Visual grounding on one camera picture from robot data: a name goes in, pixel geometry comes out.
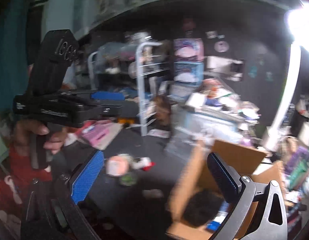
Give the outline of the person's left hand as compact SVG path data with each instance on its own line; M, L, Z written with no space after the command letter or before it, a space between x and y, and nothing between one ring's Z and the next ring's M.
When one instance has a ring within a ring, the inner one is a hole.
M35 135L48 135L50 130L41 122L31 119L20 120L16 123L12 141L15 151L20 156L26 157L30 153L30 136ZM67 128L63 127L51 135L46 140L43 148L51 151L52 154L57 154L65 143L67 138Z

